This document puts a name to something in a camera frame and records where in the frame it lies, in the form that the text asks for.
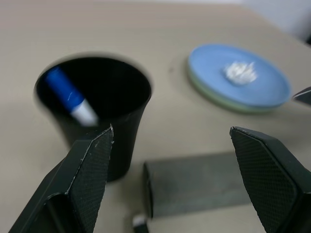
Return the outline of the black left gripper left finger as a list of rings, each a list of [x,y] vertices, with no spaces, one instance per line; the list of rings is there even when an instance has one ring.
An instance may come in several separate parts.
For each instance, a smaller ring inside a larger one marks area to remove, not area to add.
[[[42,180],[12,233],[92,233],[104,196],[112,127],[76,140]]]

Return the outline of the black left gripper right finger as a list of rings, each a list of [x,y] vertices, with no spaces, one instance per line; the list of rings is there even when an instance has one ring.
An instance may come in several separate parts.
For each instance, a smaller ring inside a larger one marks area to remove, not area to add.
[[[267,233],[311,231],[311,173],[278,139],[233,126],[243,184]]]

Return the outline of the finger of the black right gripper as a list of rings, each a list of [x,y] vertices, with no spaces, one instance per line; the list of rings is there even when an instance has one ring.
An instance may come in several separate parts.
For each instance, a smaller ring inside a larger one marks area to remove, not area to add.
[[[311,87],[307,87],[292,97],[292,100],[311,105]]]

